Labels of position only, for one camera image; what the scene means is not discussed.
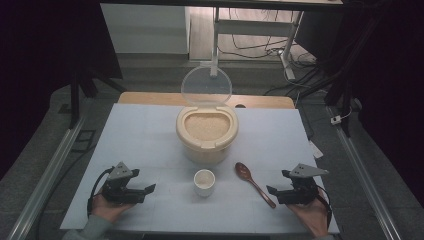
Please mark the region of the white tag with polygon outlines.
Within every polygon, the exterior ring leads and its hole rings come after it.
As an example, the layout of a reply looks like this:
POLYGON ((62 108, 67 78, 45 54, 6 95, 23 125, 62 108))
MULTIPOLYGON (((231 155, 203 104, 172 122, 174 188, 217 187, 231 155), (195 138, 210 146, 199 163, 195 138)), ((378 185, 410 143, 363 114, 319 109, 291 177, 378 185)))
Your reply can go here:
POLYGON ((315 159, 319 159, 324 156, 323 152, 312 141, 309 141, 309 145, 315 159))

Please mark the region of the pale table mat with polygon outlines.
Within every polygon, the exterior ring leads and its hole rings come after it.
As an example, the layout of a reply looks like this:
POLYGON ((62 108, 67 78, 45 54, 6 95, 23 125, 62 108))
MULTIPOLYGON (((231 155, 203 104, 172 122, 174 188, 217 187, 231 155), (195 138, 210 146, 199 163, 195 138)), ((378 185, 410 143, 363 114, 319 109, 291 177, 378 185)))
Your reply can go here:
POLYGON ((271 208, 235 164, 251 171, 263 190, 285 190, 291 182, 282 175, 299 163, 314 165, 300 114, 294 109, 237 110, 239 132, 228 157, 212 167, 216 176, 211 196, 194 191, 199 165, 186 158, 176 134, 177 106, 116 104, 113 106, 86 172, 61 224, 81 229, 87 221, 86 205, 97 177, 124 162, 139 169, 129 187, 155 184, 145 201, 125 212, 115 229, 146 233, 184 234, 290 234, 304 232, 303 225, 285 206, 271 208))

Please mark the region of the brown wooden spoon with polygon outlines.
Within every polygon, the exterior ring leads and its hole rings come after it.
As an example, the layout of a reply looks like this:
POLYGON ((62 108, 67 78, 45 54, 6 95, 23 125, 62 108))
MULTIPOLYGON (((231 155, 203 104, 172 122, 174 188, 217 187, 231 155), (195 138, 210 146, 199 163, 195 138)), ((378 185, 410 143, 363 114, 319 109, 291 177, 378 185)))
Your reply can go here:
POLYGON ((235 171, 237 176, 244 180, 249 182, 260 194, 260 196, 264 199, 264 201, 271 207, 275 208, 276 203, 271 200, 271 198, 259 187, 259 185, 254 181, 250 169, 243 163, 237 162, 235 164, 235 171))

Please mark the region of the aluminium rail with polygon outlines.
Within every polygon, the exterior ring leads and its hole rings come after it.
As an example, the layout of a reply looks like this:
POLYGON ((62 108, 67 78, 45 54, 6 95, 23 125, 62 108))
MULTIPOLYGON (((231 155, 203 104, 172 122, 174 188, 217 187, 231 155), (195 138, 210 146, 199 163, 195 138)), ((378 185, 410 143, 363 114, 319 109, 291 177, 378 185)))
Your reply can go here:
POLYGON ((365 240, 406 240, 393 213, 391 193, 398 174, 375 142, 354 123, 346 134, 329 125, 331 139, 325 144, 323 162, 332 175, 325 179, 345 240, 361 235, 365 240))
POLYGON ((67 129, 55 148, 55 152, 50 158, 48 165, 44 168, 44 172, 37 182, 33 192, 29 196, 28 201, 23 207, 19 217, 14 223, 6 240, 25 240, 34 222, 39 217, 43 205, 48 199, 48 195, 54 186, 58 174, 75 142, 85 120, 86 116, 82 116, 76 121, 72 128, 67 129))

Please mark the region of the person's right hand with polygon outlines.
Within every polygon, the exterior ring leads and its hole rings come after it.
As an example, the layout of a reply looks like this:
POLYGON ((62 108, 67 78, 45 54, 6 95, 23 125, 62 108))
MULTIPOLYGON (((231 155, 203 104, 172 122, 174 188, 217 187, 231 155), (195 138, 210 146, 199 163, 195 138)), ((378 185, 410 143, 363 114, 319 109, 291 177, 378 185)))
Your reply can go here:
POLYGON ((287 208, 296 215, 312 235, 312 239, 330 235, 328 232, 327 208, 319 199, 314 199, 307 205, 289 204, 287 208))

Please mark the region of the white rice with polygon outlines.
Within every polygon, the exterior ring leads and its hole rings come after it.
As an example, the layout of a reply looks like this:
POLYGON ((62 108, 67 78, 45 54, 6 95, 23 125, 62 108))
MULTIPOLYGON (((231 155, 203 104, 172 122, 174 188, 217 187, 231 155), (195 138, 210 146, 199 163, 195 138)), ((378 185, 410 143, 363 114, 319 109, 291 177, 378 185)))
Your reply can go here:
POLYGON ((216 140, 224 136, 230 128, 230 120, 223 114, 195 113, 185 120, 185 128, 190 136, 202 141, 216 140))

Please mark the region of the clear plastic container lid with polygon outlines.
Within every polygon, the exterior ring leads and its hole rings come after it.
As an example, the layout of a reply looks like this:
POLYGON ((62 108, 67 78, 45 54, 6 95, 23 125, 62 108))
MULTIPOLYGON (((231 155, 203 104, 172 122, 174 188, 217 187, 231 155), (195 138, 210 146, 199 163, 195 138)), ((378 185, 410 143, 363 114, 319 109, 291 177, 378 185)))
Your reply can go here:
POLYGON ((199 66, 184 77, 181 94, 191 105, 221 106, 232 96, 232 82, 219 68, 199 66))

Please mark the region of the beige rice container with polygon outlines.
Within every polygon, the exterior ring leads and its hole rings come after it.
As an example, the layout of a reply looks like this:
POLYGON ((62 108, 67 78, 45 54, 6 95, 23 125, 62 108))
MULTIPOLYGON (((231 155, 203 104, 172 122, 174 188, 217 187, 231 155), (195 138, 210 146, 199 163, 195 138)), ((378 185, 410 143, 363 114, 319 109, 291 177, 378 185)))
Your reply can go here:
POLYGON ((184 107, 176 120, 176 133, 185 147, 185 155, 198 164, 215 165, 222 162, 228 155, 230 145, 235 140, 239 130, 239 121, 235 111, 228 107, 184 107), (230 120, 228 132, 216 139, 202 141, 190 136, 185 128, 185 120, 195 113, 223 114, 230 120))

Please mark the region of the white desk frame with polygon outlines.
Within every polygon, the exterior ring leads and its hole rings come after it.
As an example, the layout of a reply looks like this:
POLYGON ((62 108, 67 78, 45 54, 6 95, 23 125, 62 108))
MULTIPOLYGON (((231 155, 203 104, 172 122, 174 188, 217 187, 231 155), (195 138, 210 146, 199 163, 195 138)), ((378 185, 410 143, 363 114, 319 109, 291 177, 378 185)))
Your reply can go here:
POLYGON ((230 20, 221 19, 220 10, 218 7, 216 7, 213 16, 214 29, 210 75, 216 77, 218 72, 218 39, 220 34, 271 36, 286 38, 286 45, 283 50, 278 52, 278 55, 284 67, 286 79, 294 80, 295 74, 289 63, 289 54, 291 53, 291 47, 294 42, 302 15, 302 11, 295 11, 293 13, 293 19, 290 22, 230 20))

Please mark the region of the person's left hand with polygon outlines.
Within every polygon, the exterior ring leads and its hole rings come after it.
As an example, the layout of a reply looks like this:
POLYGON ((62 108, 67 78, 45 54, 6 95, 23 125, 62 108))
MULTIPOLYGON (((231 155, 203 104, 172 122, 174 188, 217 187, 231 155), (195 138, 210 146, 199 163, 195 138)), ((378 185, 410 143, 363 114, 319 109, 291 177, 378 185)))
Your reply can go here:
POLYGON ((111 223, 115 223, 125 211, 132 207, 133 204, 110 203, 103 197, 102 194, 96 194, 93 197, 91 213, 111 223))

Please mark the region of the white cabinet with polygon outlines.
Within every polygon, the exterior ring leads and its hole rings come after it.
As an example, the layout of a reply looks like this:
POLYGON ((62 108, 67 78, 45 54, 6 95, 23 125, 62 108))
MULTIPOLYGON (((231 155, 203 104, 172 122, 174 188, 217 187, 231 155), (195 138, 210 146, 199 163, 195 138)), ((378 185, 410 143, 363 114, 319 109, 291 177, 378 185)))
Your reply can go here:
POLYGON ((188 7, 101 4, 117 53, 188 54, 188 7))

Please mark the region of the wooden table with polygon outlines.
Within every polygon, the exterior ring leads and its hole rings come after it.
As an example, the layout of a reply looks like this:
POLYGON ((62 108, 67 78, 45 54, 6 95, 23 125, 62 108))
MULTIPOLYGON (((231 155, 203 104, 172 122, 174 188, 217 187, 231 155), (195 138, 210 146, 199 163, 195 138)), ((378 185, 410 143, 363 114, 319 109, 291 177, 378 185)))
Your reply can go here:
MULTIPOLYGON (((167 106, 190 106, 181 93, 159 92, 124 92, 120 95, 120 104, 145 104, 167 106)), ((294 102, 289 97, 232 95, 225 104, 219 107, 261 108, 261 109, 294 109, 294 102)))

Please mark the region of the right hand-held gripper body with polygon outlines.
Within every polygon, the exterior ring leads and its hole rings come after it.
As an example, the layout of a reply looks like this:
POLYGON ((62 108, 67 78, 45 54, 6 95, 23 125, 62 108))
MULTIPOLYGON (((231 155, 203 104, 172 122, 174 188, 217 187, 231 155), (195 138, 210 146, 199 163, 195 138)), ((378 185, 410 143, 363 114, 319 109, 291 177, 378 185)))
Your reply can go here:
POLYGON ((299 163, 291 171, 283 170, 282 175, 292 181, 293 189, 291 191, 295 194, 293 204, 307 205, 317 198, 318 186, 314 180, 316 176, 328 174, 328 170, 312 167, 309 165, 299 163))

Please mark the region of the white cup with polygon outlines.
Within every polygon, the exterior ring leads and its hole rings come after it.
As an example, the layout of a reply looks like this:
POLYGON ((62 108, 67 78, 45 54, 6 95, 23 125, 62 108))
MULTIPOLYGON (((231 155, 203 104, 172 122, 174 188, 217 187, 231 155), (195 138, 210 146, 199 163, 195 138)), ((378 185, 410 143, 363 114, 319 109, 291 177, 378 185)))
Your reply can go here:
POLYGON ((216 178, 212 171, 201 169, 195 173, 193 178, 194 191, 201 197, 209 197, 214 191, 215 181, 216 178))

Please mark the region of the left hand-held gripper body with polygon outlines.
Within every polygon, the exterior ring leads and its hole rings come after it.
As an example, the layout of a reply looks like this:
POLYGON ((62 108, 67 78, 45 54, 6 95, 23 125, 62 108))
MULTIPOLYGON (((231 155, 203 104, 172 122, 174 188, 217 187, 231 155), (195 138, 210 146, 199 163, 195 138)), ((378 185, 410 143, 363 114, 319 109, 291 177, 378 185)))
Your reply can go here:
POLYGON ((119 162, 107 177, 102 186, 103 197, 111 203, 130 204, 129 197, 132 192, 141 192, 140 189, 129 189, 129 181, 137 177, 139 169, 130 170, 123 162, 119 162))

